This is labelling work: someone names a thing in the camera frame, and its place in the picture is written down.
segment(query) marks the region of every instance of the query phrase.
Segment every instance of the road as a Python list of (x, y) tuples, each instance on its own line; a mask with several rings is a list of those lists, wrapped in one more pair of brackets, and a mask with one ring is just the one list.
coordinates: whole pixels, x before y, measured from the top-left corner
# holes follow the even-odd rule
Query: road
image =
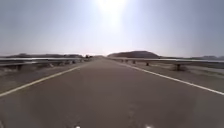
[(0, 97), (4, 128), (223, 128), (224, 96), (110, 60)]

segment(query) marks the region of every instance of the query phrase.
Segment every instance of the overpass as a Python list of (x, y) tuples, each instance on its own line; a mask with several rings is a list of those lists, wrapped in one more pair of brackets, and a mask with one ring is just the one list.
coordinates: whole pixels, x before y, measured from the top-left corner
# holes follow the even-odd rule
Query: overpass
[(0, 128), (224, 127), (221, 78), (107, 59), (38, 73), (7, 80)]

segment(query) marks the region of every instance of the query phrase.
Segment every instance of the guardrail post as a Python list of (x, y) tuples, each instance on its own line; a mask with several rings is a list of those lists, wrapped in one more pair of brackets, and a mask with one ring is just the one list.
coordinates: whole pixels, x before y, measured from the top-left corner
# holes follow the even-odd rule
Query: guardrail post
[(17, 69), (17, 70), (21, 70), (21, 69), (22, 69), (22, 65), (17, 65), (17, 66), (16, 66), (16, 69)]
[(184, 69), (184, 66), (183, 65), (181, 65), (181, 64), (176, 64), (176, 71), (184, 71), (184, 70), (186, 70), (186, 69)]

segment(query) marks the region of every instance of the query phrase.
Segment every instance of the mountain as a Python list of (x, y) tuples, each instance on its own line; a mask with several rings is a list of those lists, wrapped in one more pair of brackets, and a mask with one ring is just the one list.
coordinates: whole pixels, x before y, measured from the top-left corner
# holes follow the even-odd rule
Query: mountain
[(148, 51), (131, 51), (112, 53), (108, 57), (127, 57), (127, 58), (160, 58), (158, 55)]

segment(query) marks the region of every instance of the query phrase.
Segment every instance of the sunlight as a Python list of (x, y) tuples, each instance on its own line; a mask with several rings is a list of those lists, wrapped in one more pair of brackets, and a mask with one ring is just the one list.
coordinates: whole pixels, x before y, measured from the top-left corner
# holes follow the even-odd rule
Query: sunlight
[(105, 13), (120, 13), (126, 3), (127, 0), (97, 0), (99, 8)]
[(97, 5), (103, 14), (103, 28), (118, 30), (121, 29), (122, 13), (127, 0), (96, 0)]

